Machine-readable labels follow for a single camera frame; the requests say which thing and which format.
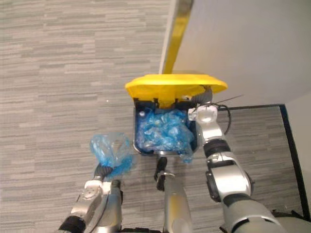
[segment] blue plastic wrap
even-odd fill
[[[191,162],[190,142],[194,139],[188,129],[187,113],[179,110],[155,114],[146,108],[138,114],[136,145],[143,151],[176,151],[184,162]]]
[[[94,135],[90,149],[102,166],[113,168],[108,178],[129,171],[133,165],[134,154],[130,140],[123,133]]]

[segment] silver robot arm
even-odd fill
[[[114,233],[121,229],[120,181],[103,182],[112,168],[97,166],[70,215],[55,233]]]
[[[217,124],[217,108],[211,104],[189,109],[195,120],[207,158],[207,186],[211,198],[221,202],[229,233],[285,233],[270,211],[251,199],[252,181],[231,152]]]

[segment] trash can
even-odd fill
[[[146,109],[155,114],[165,113],[173,109],[187,112],[196,107],[192,97],[211,89],[218,93],[227,89],[227,84],[204,74],[149,74],[133,79],[125,85],[126,90],[134,101],[134,149],[142,155],[178,156],[177,151],[142,150],[137,144],[138,119]],[[193,133],[194,140],[190,143],[192,152],[199,146],[195,121],[190,121],[188,129]]]

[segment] black joint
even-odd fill
[[[123,230],[121,230],[120,232],[134,232],[134,233],[161,233],[160,231],[154,231],[154,230],[150,230],[148,228],[124,228]]]
[[[213,139],[207,142],[204,146],[205,156],[208,158],[210,155],[220,152],[231,151],[229,145],[225,140]]]
[[[98,164],[94,172],[94,177],[103,181],[104,178],[112,172],[112,170],[112,167],[102,166],[101,164]]]
[[[229,207],[233,203],[236,203],[237,201],[241,200],[252,200],[252,199],[249,195],[244,193],[230,194],[224,198],[224,204]]]
[[[156,165],[156,170],[155,170],[155,175],[154,175],[155,181],[157,181],[158,173],[160,171],[164,171],[166,168],[166,165],[167,165],[167,158],[160,157]]]
[[[86,229],[86,223],[78,216],[69,216],[59,227],[59,230],[68,231],[71,233],[83,233]]]
[[[157,190],[164,191],[164,182],[165,182],[165,175],[161,175],[159,177],[158,182],[156,183]]]
[[[207,178],[207,187],[208,187],[210,198],[212,198],[212,200],[215,202],[221,202],[213,173],[211,173],[210,171],[207,171],[205,175]]]
[[[249,220],[248,219],[244,219],[240,222],[238,222],[237,224],[234,225],[234,227],[232,228],[232,233],[234,233],[236,231],[237,228],[239,228],[240,226],[244,225],[245,223],[248,223]]]

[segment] white wall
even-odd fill
[[[285,104],[311,209],[311,92]]]
[[[229,106],[287,103],[311,90],[310,0],[195,0],[174,66],[226,81]]]

